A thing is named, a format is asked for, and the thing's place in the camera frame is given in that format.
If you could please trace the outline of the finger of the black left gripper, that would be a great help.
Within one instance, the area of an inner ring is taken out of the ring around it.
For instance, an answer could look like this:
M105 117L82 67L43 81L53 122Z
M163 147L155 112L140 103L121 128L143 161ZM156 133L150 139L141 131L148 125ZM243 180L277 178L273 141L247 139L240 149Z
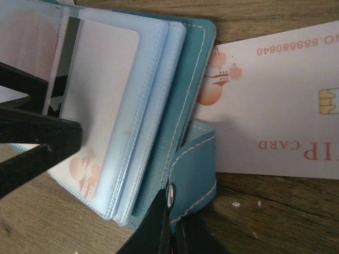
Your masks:
M1 103L1 143L36 147L1 162L1 197L78 152L81 124L42 113L48 82L1 64L1 86L26 94Z

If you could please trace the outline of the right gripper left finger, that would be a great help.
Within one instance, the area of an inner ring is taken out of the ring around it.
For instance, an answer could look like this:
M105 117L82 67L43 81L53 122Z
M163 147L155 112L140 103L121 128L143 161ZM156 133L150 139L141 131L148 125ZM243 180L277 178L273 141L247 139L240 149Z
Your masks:
M172 253L165 189L159 190L141 224L120 248L120 252L129 254Z

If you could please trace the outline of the white striped sunset card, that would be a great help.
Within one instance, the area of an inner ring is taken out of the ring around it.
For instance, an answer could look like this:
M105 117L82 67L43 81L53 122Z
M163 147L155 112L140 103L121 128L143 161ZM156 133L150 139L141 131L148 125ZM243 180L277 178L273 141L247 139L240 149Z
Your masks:
M79 152L49 170L52 178L101 213L109 179L104 159L140 36L134 30L69 18L58 73L67 75L60 117L83 128Z

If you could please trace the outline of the teal card holder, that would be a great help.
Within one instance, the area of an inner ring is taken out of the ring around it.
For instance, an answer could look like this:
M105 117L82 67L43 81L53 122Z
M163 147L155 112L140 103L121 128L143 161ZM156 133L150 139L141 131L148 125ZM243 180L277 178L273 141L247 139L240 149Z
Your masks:
M104 159L110 182L105 210L99 213L83 203L101 218L135 229L158 191L165 189L169 225L174 227L216 192L214 129L190 121L215 26L205 19L62 1L1 1L1 64L47 81L42 113L60 119L67 75L58 68L71 17L140 36ZM1 103L26 96L1 86Z

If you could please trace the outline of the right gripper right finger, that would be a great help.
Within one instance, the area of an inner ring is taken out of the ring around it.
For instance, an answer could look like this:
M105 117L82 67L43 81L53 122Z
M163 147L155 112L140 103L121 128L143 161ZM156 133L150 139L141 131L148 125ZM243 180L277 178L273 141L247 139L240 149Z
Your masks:
M177 222L174 253L219 254L228 250L212 235L199 213L194 213Z

